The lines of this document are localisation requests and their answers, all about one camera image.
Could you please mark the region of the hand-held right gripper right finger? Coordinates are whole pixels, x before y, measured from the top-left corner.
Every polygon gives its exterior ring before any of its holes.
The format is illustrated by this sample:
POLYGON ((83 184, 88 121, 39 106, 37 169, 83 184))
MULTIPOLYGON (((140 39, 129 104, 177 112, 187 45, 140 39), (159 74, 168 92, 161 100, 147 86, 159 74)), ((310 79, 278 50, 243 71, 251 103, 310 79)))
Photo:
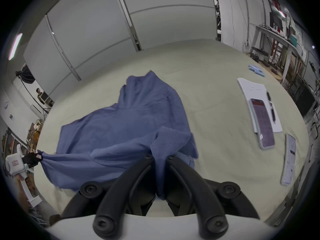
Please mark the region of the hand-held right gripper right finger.
POLYGON ((201 238, 221 238, 229 228, 226 214, 260 219, 238 184, 204 179, 177 156, 165 166, 165 201, 175 217, 197 215, 201 238))

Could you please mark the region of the person's left hand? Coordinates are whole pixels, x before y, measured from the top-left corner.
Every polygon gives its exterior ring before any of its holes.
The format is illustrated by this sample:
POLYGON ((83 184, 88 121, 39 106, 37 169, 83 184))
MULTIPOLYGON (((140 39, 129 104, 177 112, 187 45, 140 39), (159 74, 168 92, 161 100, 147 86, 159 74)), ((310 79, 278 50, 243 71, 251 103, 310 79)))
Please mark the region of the person's left hand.
POLYGON ((24 178, 20 174, 15 175, 15 183, 18 188, 18 194, 17 194, 17 200, 19 203, 28 203, 28 198, 24 192, 24 189, 22 187, 21 181, 24 180, 24 178))

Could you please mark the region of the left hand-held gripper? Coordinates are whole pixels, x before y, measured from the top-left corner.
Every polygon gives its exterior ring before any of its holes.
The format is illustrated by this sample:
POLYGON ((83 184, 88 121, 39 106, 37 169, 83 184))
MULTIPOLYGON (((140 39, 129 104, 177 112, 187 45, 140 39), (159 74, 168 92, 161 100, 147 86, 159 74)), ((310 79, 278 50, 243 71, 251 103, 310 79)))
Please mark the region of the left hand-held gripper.
POLYGON ((34 166, 40 163, 43 160, 42 154, 40 153, 26 153, 23 154, 21 145, 17 145, 17 152, 11 155, 8 155, 5 158, 5 168, 11 176, 20 174, 24 180, 21 181, 24 192, 27 196, 28 203, 31 207, 38 206, 42 199, 40 196, 33 196, 30 192, 30 189, 26 183, 26 178, 28 177, 28 171, 31 170, 34 166))

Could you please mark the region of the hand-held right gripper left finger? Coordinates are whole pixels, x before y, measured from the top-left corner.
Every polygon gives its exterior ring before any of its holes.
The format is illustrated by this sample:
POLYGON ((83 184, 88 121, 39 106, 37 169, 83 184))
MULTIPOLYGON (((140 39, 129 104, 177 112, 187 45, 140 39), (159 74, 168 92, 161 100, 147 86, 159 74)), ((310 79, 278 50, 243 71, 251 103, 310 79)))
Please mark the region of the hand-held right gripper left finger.
POLYGON ((102 239, 119 239, 125 213, 145 216, 155 200, 155 159, 144 156, 118 178, 88 181, 64 209, 61 219, 95 215, 92 229, 102 239))

